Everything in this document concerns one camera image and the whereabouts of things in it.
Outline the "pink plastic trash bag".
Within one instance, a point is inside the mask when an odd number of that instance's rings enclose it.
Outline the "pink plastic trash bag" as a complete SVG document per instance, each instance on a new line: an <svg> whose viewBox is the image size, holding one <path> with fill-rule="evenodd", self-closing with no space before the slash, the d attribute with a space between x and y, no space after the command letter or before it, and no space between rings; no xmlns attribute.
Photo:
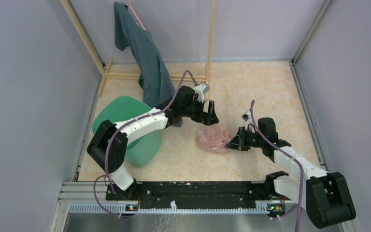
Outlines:
<svg viewBox="0 0 371 232"><path fill-rule="evenodd" d="M201 125L197 128L196 143L205 151L219 154L227 153L226 144L230 141L230 133L218 124Z"/></svg>

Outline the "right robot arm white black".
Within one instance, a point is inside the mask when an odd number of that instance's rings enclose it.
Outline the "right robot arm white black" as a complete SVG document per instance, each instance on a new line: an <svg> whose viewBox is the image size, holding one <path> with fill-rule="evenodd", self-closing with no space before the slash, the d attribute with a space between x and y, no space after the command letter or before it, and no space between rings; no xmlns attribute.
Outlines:
<svg viewBox="0 0 371 232"><path fill-rule="evenodd" d="M273 163L285 171L266 176L264 193L270 199L283 195L305 210L311 223L322 229L351 221L357 213L344 175L330 173L312 164L290 143L279 139L272 118L263 117L254 124L252 116L242 116L246 122L239 127L226 148L248 151L260 148Z"/></svg>

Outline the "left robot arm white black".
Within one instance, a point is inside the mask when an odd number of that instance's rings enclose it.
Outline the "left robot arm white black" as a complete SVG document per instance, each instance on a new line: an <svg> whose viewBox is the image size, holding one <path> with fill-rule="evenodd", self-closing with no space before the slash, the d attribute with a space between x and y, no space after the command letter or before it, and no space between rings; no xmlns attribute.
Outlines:
<svg viewBox="0 0 371 232"><path fill-rule="evenodd" d="M103 169L109 182L116 185L119 196L129 200L136 192L135 180L123 164L129 144L173 126L184 117L206 126L219 123L214 101L209 101L208 111L204 111L205 94L209 90L208 84L181 86L172 98L142 115L115 123L109 120L100 123L86 151Z"/></svg>

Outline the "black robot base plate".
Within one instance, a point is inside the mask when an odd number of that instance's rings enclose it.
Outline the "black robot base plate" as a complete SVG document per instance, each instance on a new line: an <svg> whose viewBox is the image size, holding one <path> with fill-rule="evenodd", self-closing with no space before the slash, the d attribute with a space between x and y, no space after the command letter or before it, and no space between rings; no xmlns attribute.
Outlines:
<svg viewBox="0 0 371 232"><path fill-rule="evenodd" d="M264 181L137 181L127 190L117 185L106 190L108 201L134 201L140 209L254 209L268 201L280 206L288 201Z"/></svg>

